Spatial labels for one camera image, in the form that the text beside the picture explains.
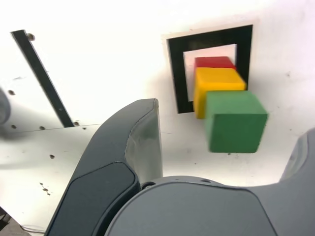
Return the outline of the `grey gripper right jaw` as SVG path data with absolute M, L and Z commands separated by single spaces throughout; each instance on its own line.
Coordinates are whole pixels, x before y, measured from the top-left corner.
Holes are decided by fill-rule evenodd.
M 302 135 L 279 182 L 232 187 L 213 181 L 162 182 L 114 217 L 108 236 L 312 236 L 315 131 Z

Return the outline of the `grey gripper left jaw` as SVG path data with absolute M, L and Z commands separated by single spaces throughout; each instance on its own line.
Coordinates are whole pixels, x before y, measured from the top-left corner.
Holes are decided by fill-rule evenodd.
M 161 178 L 158 100 L 120 109 L 95 132 L 46 230 L 48 236 L 102 236 L 118 211 Z

